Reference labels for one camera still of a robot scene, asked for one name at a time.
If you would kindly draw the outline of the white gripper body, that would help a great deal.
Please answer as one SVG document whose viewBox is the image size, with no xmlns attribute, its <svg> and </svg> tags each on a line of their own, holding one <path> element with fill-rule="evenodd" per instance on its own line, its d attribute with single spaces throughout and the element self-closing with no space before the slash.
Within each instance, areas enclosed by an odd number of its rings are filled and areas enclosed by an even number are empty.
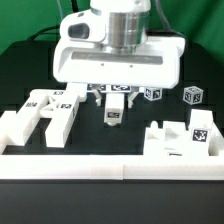
<svg viewBox="0 0 224 224">
<path fill-rule="evenodd" d="M 53 75 L 62 83 L 172 89 L 179 82 L 185 39 L 146 34 L 147 12 L 66 16 L 60 25 Z"/>
</svg>

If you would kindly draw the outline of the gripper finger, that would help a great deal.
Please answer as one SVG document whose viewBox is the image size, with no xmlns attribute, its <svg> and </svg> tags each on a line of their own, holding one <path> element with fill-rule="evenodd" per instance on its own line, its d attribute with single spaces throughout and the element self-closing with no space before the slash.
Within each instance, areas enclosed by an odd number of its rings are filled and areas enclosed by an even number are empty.
<svg viewBox="0 0 224 224">
<path fill-rule="evenodd" d="M 100 93 L 100 85 L 93 84 L 92 85 L 92 92 L 93 92 L 93 94 L 95 95 L 95 98 L 96 98 L 96 105 L 101 106 L 102 95 Z"/>
<path fill-rule="evenodd" d="M 143 87 L 132 87 L 131 91 L 128 93 L 128 108 L 131 108 L 133 106 L 133 101 L 137 97 L 139 93 L 143 93 L 144 88 Z"/>
</svg>

